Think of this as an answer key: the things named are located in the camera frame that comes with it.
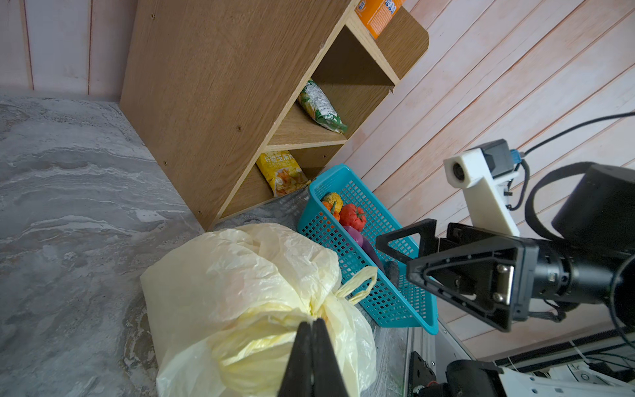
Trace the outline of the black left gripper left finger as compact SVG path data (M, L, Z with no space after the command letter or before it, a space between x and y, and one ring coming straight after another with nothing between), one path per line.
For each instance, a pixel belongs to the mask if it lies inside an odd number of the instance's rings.
M299 325L278 397L309 397L313 395L313 358L311 325Z

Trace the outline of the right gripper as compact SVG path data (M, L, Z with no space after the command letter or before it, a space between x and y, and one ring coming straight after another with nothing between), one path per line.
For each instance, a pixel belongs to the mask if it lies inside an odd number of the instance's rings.
M436 236L426 218L375 239L375 248L407 264L407 279L502 332L529 318L562 322L582 304L608 304L618 256L461 223Z

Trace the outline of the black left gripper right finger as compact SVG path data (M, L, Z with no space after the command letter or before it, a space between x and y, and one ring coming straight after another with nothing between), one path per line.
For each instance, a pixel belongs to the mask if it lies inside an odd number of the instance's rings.
M313 391L316 397L348 397L332 342L323 319L312 325Z

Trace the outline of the yellow plastic grocery bag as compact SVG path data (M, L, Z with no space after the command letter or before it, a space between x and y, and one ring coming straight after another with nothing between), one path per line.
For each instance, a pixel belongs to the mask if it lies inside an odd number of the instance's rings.
M277 223L205 233L141 283L161 396L273 396L299 325L324 320L347 393L376 380L376 345L357 305L377 282L342 280L335 251Z

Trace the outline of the orange toy pumpkin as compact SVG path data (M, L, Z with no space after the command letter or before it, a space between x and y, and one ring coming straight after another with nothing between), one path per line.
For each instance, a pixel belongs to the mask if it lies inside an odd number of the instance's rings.
M337 209L334 207L334 205L332 203L326 202L326 201L322 201L323 206L325 207L325 209L330 213L330 215L332 215L335 220L339 223L340 222L340 212L337 211Z

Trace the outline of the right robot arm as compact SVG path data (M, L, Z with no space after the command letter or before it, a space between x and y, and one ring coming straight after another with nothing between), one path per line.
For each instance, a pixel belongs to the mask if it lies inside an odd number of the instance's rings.
M581 304L604 304L620 337L634 327L634 172L580 162L555 170L539 188L579 176L546 227L525 202L533 238L452 223L446 236L425 219L378 236L376 248L403 263L407 280L485 324L508 332L548 301L561 322Z

